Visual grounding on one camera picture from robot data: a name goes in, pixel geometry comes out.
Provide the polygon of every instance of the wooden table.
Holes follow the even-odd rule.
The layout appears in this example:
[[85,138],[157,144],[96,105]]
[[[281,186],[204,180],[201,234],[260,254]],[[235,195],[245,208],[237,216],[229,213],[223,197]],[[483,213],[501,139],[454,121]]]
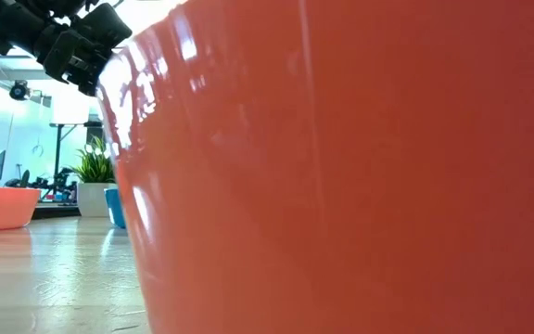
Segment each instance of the wooden table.
[[7,333],[149,333],[127,233],[84,218],[0,231]]

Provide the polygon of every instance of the salmon pink bowl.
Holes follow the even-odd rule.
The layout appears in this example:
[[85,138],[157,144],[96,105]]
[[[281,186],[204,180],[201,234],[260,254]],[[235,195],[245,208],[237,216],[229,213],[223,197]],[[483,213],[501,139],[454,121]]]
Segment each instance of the salmon pink bowl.
[[39,196],[38,189],[0,187],[0,230],[27,225]]

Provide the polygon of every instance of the orange bowl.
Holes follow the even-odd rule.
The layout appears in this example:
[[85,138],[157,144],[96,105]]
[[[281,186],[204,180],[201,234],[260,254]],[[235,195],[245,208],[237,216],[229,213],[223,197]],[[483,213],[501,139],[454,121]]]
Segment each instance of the orange bowl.
[[26,188],[0,188],[0,229],[27,225],[41,191]]

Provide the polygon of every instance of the blue planter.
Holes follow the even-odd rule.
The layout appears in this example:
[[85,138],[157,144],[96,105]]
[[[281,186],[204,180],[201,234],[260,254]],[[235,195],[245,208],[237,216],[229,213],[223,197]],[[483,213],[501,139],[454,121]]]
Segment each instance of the blue planter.
[[104,196],[107,199],[110,221],[117,227],[126,228],[125,216],[122,213],[121,197],[118,189],[105,189]]

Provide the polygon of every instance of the potted plant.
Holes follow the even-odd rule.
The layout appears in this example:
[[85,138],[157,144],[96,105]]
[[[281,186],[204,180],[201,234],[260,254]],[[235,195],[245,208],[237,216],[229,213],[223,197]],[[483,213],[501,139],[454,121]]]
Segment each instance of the potted plant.
[[110,156],[102,139],[94,137],[91,145],[78,149],[82,163],[72,168],[80,178],[78,209],[82,217],[108,217],[104,189],[115,187]]

